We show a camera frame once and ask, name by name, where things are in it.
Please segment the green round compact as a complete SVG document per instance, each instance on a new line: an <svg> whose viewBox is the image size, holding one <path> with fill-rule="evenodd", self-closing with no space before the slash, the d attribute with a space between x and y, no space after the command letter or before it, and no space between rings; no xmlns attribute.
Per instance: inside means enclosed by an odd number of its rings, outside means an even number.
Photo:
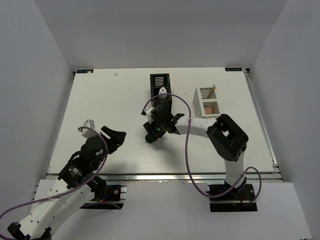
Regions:
<svg viewBox="0 0 320 240"><path fill-rule="evenodd" d="M147 134L144 139L148 144L151 144L155 141L154 138L152 136L150 136L149 134Z"/></svg>

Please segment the white lotion bottle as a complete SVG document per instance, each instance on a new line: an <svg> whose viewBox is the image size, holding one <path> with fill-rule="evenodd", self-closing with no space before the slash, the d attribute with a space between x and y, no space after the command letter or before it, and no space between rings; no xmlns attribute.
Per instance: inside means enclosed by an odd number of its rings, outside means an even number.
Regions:
<svg viewBox="0 0 320 240"><path fill-rule="evenodd" d="M166 99L167 89L165 87L161 87L158 94L159 94L159 99Z"/></svg>

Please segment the peach makeup sponge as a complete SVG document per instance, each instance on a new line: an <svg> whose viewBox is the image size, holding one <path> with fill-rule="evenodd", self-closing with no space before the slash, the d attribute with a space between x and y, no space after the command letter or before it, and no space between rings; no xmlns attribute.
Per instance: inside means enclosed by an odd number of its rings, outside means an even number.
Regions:
<svg viewBox="0 0 320 240"><path fill-rule="evenodd" d="M210 106L207 106L207 107L204 108L204 113L206 115L212 115L212 114L214 114L214 111L215 111L214 108L212 108Z"/></svg>

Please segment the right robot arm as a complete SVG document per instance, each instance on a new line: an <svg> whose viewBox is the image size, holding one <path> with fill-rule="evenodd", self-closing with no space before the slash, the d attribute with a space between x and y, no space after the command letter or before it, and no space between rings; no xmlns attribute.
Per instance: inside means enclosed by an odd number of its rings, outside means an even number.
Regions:
<svg viewBox="0 0 320 240"><path fill-rule="evenodd" d="M224 160L226 195L233 200L243 195L247 181L244 156L249 137L229 115L221 114L217 118L189 117L183 113L173 115L164 105L148 106L141 114L147 117L143 127L148 143L157 141L166 133L209 139Z"/></svg>

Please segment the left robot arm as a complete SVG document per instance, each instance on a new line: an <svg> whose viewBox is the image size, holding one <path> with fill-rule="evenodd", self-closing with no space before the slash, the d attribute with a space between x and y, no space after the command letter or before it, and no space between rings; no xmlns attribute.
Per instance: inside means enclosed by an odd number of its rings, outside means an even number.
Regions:
<svg viewBox="0 0 320 240"><path fill-rule="evenodd" d="M14 240L50 240L59 227L78 209L96 205L111 205L120 200L120 185L107 185L98 176L107 156L125 141L126 132L106 126L96 132L82 126L78 129L86 138L79 151L73 153L58 174L45 198L35 200L36 207L7 230Z"/></svg>

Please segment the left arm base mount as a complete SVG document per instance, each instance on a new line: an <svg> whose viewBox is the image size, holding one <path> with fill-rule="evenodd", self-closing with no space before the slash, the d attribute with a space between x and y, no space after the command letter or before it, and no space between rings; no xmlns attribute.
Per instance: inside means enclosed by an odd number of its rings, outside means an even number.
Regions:
<svg viewBox="0 0 320 240"><path fill-rule="evenodd" d="M126 199L127 186L122 183L105 181L96 176L90 183L94 197L80 209L88 210L120 210Z"/></svg>

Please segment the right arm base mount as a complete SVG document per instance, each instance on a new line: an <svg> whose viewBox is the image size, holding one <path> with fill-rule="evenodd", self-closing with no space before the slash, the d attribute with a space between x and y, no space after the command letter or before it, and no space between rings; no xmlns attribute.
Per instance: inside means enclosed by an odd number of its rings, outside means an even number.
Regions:
<svg viewBox="0 0 320 240"><path fill-rule="evenodd" d="M219 198L209 199L211 213L240 213L257 212L258 207L255 198L255 191L252 184L246 184L240 193L233 190Z"/></svg>

